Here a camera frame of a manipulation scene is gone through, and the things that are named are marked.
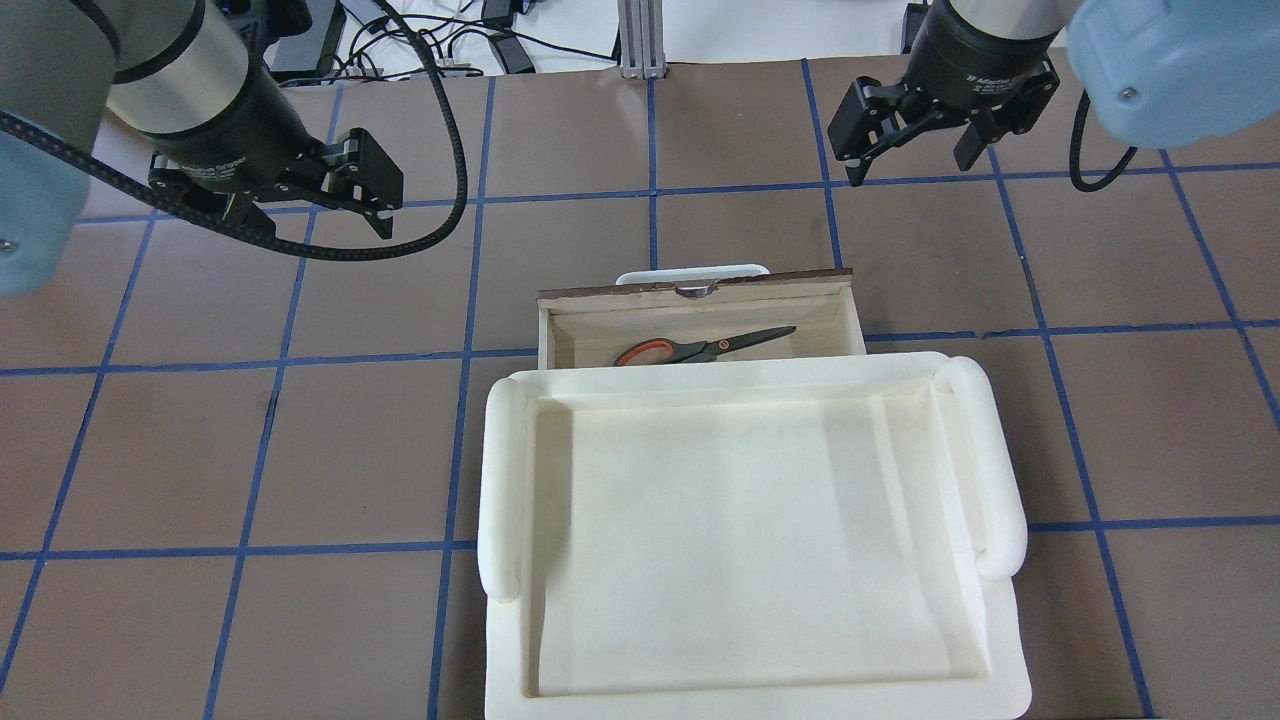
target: white tray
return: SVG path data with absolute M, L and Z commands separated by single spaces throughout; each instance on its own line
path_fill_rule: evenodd
M 1027 708 L 1027 525 L 972 360 L 529 372 L 486 413 L 490 720 Z

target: black scissors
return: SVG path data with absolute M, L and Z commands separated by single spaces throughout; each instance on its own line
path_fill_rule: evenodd
M 795 325 L 785 325 L 705 342 L 675 342 L 664 337 L 654 337 L 632 345 L 626 352 L 618 355 L 618 359 L 613 361 L 613 366 L 710 363 L 726 352 L 760 345 L 762 342 L 777 340 L 794 332 L 796 332 Z

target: white handle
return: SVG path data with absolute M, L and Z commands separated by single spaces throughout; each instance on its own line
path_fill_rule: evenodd
M 503 378 L 489 391 L 480 462 L 480 527 L 476 562 L 480 584 L 497 602 L 520 594 L 520 543 L 524 537 L 527 475 L 529 396 Z
M 964 418 L 963 432 L 987 530 L 987 547 L 978 553 L 978 574 L 988 580 L 1009 579 L 1027 557 L 1027 516 L 991 382 L 973 360 L 952 357 L 933 373 L 933 386 L 954 396 Z
M 622 273 L 613 284 L 673 283 L 680 281 L 714 281 L 767 275 L 769 269 L 754 263 L 744 265 L 708 265 L 704 268 L 672 268 L 669 270 L 635 270 Z

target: white floor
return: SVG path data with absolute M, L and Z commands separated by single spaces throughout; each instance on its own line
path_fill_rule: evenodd
M 453 17 L 466 0 L 393 0 L 403 13 Z M 461 15 L 480 17 L 481 0 Z M 796 58 L 884 55 L 900 50 L 906 0 L 667 0 L 663 35 L 672 63 L 749 63 Z M 430 27 L 429 20 L 413 20 Z M 346 56 L 358 26 L 348 20 L 339 55 Z M 534 37 L 608 55 L 618 28 L 614 0 L 543 0 L 527 15 L 517 15 L 515 29 Z M 538 72 L 582 70 L 609 63 L 525 42 Z M 458 40 L 458 59 L 502 72 L 480 37 Z M 370 49 L 388 72 L 412 69 L 417 59 L 403 45 L 384 41 Z

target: scissors blade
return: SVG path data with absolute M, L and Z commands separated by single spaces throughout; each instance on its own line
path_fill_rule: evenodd
M 744 347 L 751 347 L 753 345 L 760 345 L 762 342 L 769 342 L 771 340 L 777 340 L 794 332 L 796 332 L 795 325 L 782 325 L 778 328 L 755 331 L 754 333 L 736 334 L 718 342 L 707 343 L 707 350 L 704 352 L 723 355 L 726 352 L 733 352 L 735 350 L 742 350 Z

